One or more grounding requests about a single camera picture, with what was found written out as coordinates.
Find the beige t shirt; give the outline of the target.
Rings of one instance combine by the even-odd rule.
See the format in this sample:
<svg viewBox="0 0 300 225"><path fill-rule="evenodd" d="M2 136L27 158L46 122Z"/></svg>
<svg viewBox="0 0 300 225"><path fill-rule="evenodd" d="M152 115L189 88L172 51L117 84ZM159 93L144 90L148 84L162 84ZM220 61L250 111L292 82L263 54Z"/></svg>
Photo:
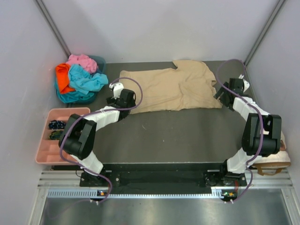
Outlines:
<svg viewBox="0 0 300 225"><path fill-rule="evenodd" d="M132 114L222 107L214 98L216 79L202 61L174 60L176 68L120 72L125 89L135 92L139 106Z"/></svg>

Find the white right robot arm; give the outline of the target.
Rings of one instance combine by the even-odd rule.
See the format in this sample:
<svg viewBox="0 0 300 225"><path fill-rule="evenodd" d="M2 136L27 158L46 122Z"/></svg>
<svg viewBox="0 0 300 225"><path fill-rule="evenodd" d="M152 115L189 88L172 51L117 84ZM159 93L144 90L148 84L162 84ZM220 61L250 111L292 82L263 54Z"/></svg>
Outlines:
<svg viewBox="0 0 300 225"><path fill-rule="evenodd" d="M218 178L226 186L231 185L255 162L280 150L282 118L264 111L246 95L249 87L249 82L240 75L225 82L214 96L246 121L241 149L220 167Z"/></svg>

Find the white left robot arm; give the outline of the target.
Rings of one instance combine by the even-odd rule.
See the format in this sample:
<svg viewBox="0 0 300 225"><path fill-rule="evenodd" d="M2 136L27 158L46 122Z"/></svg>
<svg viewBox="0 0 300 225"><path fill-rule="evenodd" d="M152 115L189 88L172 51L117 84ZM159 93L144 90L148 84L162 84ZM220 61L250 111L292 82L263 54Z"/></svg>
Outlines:
<svg viewBox="0 0 300 225"><path fill-rule="evenodd" d="M93 152L96 132L105 126L126 118L136 107L135 92L128 89L120 91L119 97L107 98L107 106L86 115L71 114L59 139L60 154L66 152L75 159L96 186L106 182L102 172L104 165Z"/></svg>

